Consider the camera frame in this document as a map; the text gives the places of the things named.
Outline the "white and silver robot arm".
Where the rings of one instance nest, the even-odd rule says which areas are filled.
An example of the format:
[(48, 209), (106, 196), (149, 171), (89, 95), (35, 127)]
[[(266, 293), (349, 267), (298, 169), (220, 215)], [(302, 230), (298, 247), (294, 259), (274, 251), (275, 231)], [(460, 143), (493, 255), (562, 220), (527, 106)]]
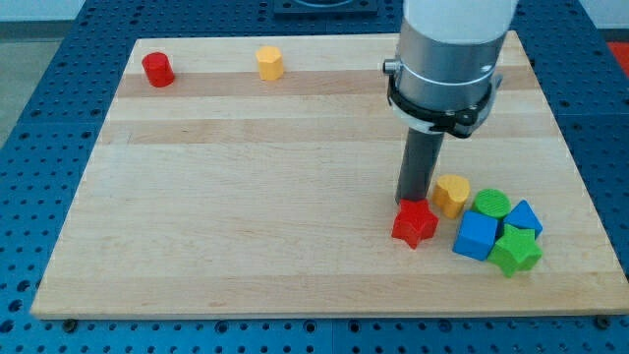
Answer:
[(382, 65), (387, 99), (409, 128), (467, 138), (488, 117), (510, 0), (407, 0), (395, 57)]

